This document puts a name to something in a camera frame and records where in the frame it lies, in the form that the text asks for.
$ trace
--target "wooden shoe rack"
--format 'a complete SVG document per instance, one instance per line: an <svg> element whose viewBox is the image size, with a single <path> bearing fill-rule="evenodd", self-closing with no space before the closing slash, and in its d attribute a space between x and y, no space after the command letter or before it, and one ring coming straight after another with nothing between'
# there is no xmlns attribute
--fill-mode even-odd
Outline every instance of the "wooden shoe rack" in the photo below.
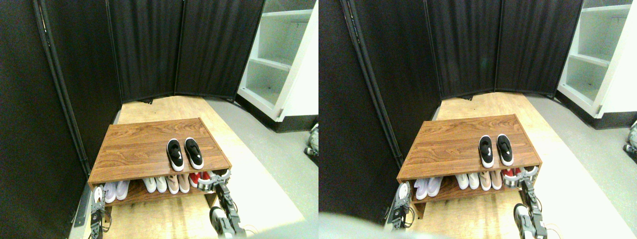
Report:
<svg viewBox="0 0 637 239"><path fill-rule="evenodd" d="M511 141L513 164L502 164L497 148L497 136L505 134ZM489 135L493 145L494 164L484 168L478 152L478 142ZM448 200L499 192L518 191L504 185L500 190L483 191L481 187L461 190L454 175L481 171L504 170L526 166L541 169L542 160L535 151L528 135L515 115L500 115L456 120L426 121L422 124L403 167L398 182L409 181L412 187L412 203L419 218L430 201ZM435 197L415 198L413 184L418 178L444 177Z"/></svg>
<svg viewBox="0 0 637 239"><path fill-rule="evenodd" d="M185 140L197 141L204 166L195 170L185 151ZM176 138L182 148L183 170L175 171L166 154L166 144ZM148 193L142 178L196 173L201 171L229 169L232 165L200 118L147 122L138 124L111 125L106 132L102 147L89 177L89 186L95 188L107 182L130 180L128 195L124 200L115 200L106 206L123 205L156 199L206 194L192 186L188 193L171 194L155 191ZM214 195L206 195L214 200Z"/></svg>

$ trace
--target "robotic hand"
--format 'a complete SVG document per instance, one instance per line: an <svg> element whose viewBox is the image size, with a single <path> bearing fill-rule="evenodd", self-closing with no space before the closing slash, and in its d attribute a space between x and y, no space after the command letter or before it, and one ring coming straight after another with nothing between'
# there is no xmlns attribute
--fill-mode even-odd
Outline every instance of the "robotic hand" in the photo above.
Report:
<svg viewBox="0 0 637 239"><path fill-rule="evenodd" d="M230 190L226 187L230 179L230 170L217 170L210 174L209 180L199 179L197 188L204 192L215 191L221 207L210 209L210 222L217 231L219 238L246 237L245 230L239 226L236 204L230 197Z"/></svg>
<svg viewBox="0 0 637 239"><path fill-rule="evenodd" d="M534 166L527 171L520 168L520 173L514 177L504 176L505 185L511 188L520 188L522 203L513 208L513 218L520 231L521 239L546 239L547 229L542 221L542 208L539 199L535 196L533 182L537 178L538 167Z"/></svg>

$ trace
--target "wood grain surface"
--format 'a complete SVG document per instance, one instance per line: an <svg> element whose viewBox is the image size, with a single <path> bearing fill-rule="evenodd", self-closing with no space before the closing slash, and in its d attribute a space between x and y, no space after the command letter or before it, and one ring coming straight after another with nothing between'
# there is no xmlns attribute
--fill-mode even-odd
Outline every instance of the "wood grain surface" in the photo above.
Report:
<svg viewBox="0 0 637 239"><path fill-rule="evenodd" d="M144 201L153 201L158 199L206 194L205 192L190 186L190 184L188 184L188 186L190 187L190 190L188 191L188 193L183 193L181 191L178 191L176 194L171 194L169 189L166 189L166 192L163 192L163 193L160 193L157 190L155 190L155 192L153 193L149 193L148 190L146 190L144 181L142 181L141 179L132 180L131 184L129 184L128 186L128 194L126 195L126 198L124 198L124 200L116 199L112 203L107 203L105 206L119 206L119 205L130 204L130 203L141 203Z"/></svg>
<svg viewBox="0 0 637 239"><path fill-rule="evenodd" d="M557 225L563 238L635 238L580 161L524 95L497 92L473 96L472 101L446 99L438 120L510 114L518 117L543 162L534 187L545 224ZM426 203L422 220L415 220L408 231L452 238L520 238L513 207L521 202L514 191L432 201ZM558 237L549 234L549 238Z"/></svg>
<svg viewBox="0 0 637 239"><path fill-rule="evenodd" d="M500 161L496 147L499 134L506 134L511 141L514 157L511 166ZM483 135L489 135L493 145L491 168L482 166L478 151L478 142ZM515 115L425 121L397 179L402 182L540 164L540 157Z"/></svg>
<svg viewBox="0 0 637 239"><path fill-rule="evenodd" d="M190 165L185 150L188 137L195 139L201 150L204 165L200 170ZM179 141L182 149L184 167L179 172L171 167L166 154L166 144L172 138ZM117 124L106 132L89 185L230 167L224 152L199 118Z"/></svg>
<svg viewBox="0 0 637 239"><path fill-rule="evenodd" d="M265 231L304 219L265 167L212 107L200 97L172 96L122 106L119 124L201 118L232 163L228 183L239 207L241 226ZM112 207L109 238L216 238L204 195L145 201Z"/></svg>

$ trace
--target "black slip-on shoe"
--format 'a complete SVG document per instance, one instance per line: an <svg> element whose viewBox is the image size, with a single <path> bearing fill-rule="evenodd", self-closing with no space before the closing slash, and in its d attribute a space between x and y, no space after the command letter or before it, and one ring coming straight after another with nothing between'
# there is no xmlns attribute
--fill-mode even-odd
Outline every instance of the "black slip-on shoe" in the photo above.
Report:
<svg viewBox="0 0 637 239"><path fill-rule="evenodd" d="M166 154L170 159L170 165L177 172L183 170L182 148L179 147L179 141L175 138L168 141L166 145Z"/></svg>
<svg viewBox="0 0 637 239"><path fill-rule="evenodd" d="M491 149L491 137L489 137L489 135L485 135L480 138L478 151L480 152L482 166L485 168L493 167L493 150Z"/></svg>
<svg viewBox="0 0 637 239"><path fill-rule="evenodd" d="M201 157L201 151L199 150L199 145L195 139L188 137L186 139L186 154L188 154L188 158L190 159L190 165L196 170L200 170L203 168L203 158Z"/></svg>
<svg viewBox="0 0 637 239"><path fill-rule="evenodd" d="M513 151L511 150L511 142L504 134L497 136L497 151L500 154L500 160L505 166L513 164Z"/></svg>

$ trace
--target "light wood floor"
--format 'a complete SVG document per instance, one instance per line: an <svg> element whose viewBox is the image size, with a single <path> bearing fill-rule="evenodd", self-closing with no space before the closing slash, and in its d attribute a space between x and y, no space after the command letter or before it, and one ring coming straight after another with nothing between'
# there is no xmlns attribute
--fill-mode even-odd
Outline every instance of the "light wood floor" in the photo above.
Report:
<svg viewBox="0 0 637 239"><path fill-rule="evenodd" d="M303 220L283 189L210 105L199 97L173 96L122 107L118 124L201 117L233 165L228 183L241 225L264 231ZM216 238L204 196L114 206L104 238Z"/></svg>
<svg viewBox="0 0 637 239"><path fill-rule="evenodd" d="M438 120L516 114L543 164L535 183L545 224L564 238L635 238L570 149L522 94L490 93L472 101L442 102ZM517 192L428 203L409 230L453 238L519 238L513 206Z"/></svg>

